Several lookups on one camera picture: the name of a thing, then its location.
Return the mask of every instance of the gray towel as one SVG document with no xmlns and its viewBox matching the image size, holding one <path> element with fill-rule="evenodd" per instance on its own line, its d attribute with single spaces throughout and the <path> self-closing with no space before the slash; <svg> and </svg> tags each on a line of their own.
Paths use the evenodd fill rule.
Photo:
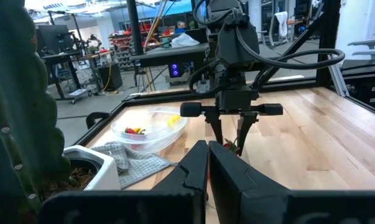
<svg viewBox="0 0 375 224">
<path fill-rule="evenodd" d="M 107 142 L 104 146 L 93 147 L 92 150 L 115 159 L 121 189 L 135 184 L 168 166 L 175 165 L 157 154 L 130 150 L 121 142 L 116 141 Z"/>
</svg>

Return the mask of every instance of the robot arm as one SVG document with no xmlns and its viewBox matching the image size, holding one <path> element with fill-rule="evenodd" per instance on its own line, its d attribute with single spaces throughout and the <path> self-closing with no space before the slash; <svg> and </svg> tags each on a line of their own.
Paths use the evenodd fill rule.
<svg viewBox="0 0 375 224">
<path fill-rule="evenodd" d="M 251 106 L 251 102 L 259 97 L 259 89 L 273 75 L 267 72 L 272 68 L 310 70 L 334 65 L 345 58 L 340 50 L 318 49 L 299 52 L 272 60 L 259 55 L 259 42 L 256 29 L 250 23 L 249 16 L 244 13 L 240 1 L 212 0 L 207 6 L 207 21 L 200 21 L 197 12 L 205 0 L 200 0 L 193 10 L 193 16 L 199 24 L 206 25 L 210 43 L 215 43 L 214 55 L 210 55 L 210 63 L 198 69 L 189 81 L 189 89 L 196 95 L 215 96 L 215 106 L 202 106 L 197 103 L 183 103 L 181 116 L 199 116 L 204 114 L 210 123 L 216 140 L 223 144 L 221 131 L 221 114 L 238 114 L 237 147 L 241 155 L 249 128 L 257 122 L 258 115 L 282 115 L 280 104 L 264 104 Z M 288 59 L 310 54 L 331 54 L 337 57 L 330 60 L 302 65 L 286 63 Z M 264 69 L 259 72 L 254 83 L 247 85 L 244 71 L 254 63 L 263 63 Z M 197 93 L 193 86 L 204 75 L 213 80 L 210 91 Z"/>
</svg>

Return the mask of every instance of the plant pot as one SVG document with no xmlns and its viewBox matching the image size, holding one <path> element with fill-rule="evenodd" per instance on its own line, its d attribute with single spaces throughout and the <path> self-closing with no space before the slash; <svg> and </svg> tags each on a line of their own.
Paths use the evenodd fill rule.
<svg viewBox="0 0 375 224">
<path fill-rule="evenodd" d="M 83 146 L 67 147 L 63 153 L 73 163 L 86 161 L 96 167 L 97 174 L 84 190 L 121 190 L 117 165 L 112 157 Z"/>
</svg>

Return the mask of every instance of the floor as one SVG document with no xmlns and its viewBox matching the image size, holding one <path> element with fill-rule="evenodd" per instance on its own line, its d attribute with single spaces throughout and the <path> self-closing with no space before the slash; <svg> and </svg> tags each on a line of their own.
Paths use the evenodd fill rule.
<svg viewBox="0 0 375 224">
<path fill-rule="evenodd" d="M 260 45 L 261 55 L 263 57 L 276 57 L 282 55 L 292 43 L 286 43 L 280 45 L 275 49 L 271 50 L 264 45 Z M 312 50 L 318 48 L 318 40 L 309 40 L 304 43 L 304 45 L 299 49 L 301 50 Z M 295 60 L 289 60 L 289 63 L 313 63 L 317 61 L 316 55 L 310 55 L 307 57 L 299 57 Z M 167 66 L 152 67 L 152 75 L 156 77 L 160 71 L 165 69 Z M 88 69 L 79 70 L 78 78 L 80 82 L 83 82 L 89 79 L 90 71 Z M 65 136 L 65 146 L 71 146 L 75 141 L 82 137 L 87 132 L 87 127 L 85 124 L 86 117 L 97 111 L 110 112 L 113 110 L 120 102 L 130 95 L 131 93 L 137 93 L 142 91 L 142 82 L 140 82 L 139 87 L 134 87 L 133 71 L 121 72 L 121 77 L 123 79 L 123 85 L 119 88 L 119 93 L 116 95 L 107 94 L 99 96 L 84 97 L 81 101 L 78 101 L 75 105 L 72 105 L 70 101 L 57 101 L 57 110 L 58 110 L 58 120 L 57 126 L 63 131 Z M 300 71 L 300 70 L 286 70 L 280 69 L 275 75 L 274 78 L 279 77 L 291 77 L 299 75 L 300 77 L 313 77 L 315 76 L 315 70 Z M 183 88 L 187 85 L 174 85 L 170 86 L 165 82 L 165 76 L 168 76 L 169 73 L 167 69 L 155 79 L 155 89 L 156 90 L 168 90 L 172 88 Z M 257 75 L 257 72 L 247 72 L 247 80 L 253 80 Z M 70 92 L 66 82 L 62 82 L 63 91 L 65 94 Z M 51 85 L 48 87 L 49 93 L 57 98 L 58 93 L 56 88 Z"/>
</svg>

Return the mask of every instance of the wooden table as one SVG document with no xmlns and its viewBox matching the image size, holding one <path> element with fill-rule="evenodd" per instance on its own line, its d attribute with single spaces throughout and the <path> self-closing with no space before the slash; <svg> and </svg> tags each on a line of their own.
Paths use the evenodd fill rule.
<svg viewBox="0 0 375 224">
<path fill-rule="evenodd" d="M 213 99 L 201 100 L 213 105 Z M 375 189 L 375 114 L 325 88 L 262 94 L 260 103 L 281 103 L 282 116 L 261 116 L 247 136 L 242 159 L 290 189 Z M 179 107 L 178 103 L 161 106 Z M 114 121 L 136 106 L 123 110 Z M 189 118 L 182 136 L 159 154 L 178 162 L 199 140 L 215 140 L 205 117 Z M 225 138 L 236 137 L 238 116 L 222 116 Z M 110 125 L 87 147 L 114 141 Z M 151 189 L 173 168 L 128 189 Z M 218 223 L 210 185 L 207 223 Z"/>
</svg>

